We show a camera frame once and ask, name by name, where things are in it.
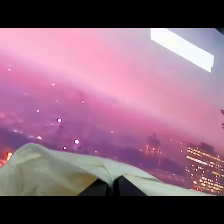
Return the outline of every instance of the dark object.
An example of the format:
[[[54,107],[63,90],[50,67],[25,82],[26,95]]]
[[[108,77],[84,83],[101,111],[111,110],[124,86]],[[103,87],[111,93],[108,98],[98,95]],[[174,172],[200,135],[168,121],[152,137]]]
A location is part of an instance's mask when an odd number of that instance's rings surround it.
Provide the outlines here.
[[[114,181],[113,189],[109,189],[108,185],[100,179],[97,179],[79,196],[147,196],[140,191],[135,185],[121,176]]]

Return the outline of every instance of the sky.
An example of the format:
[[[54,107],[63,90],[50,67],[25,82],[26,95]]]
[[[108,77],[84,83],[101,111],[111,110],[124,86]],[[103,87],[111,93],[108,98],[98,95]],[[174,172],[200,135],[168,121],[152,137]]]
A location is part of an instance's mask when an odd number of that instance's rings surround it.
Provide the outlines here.
[[[215,29],[170,29],[214,55],[211,73],[150,39],[150,29],[0,29],[0,51],[114,97],[183,133],[223,147],[224,37]]]

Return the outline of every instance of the white rectangle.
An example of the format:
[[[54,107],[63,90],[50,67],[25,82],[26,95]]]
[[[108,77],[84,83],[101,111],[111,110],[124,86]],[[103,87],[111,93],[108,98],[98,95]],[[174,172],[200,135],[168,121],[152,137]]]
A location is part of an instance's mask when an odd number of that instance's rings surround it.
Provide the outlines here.
[[[166,28],[151,28],[151,40],[211,72],[214,64],[214,55],[195,46],[172,31]]]

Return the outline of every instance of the white fabric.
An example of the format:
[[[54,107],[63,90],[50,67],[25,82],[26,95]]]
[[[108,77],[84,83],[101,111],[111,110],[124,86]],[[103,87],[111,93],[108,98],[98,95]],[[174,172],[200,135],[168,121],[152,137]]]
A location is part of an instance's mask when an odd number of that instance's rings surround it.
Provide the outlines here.
[[[203,196],[205,193],[165,184],[136,167],[110,159],[49,150],[27,144],[0,168],[0,195],[76,196],[97,178],[112,186],[123,175],[150,196]]]

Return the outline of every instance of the screen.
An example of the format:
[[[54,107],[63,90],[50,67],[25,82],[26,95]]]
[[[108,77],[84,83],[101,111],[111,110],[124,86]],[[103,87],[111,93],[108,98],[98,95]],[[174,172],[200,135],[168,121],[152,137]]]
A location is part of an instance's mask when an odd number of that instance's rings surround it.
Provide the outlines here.
[[[33,142],[222,194],[223,52],[213,28],[1,28],[1,164]]]

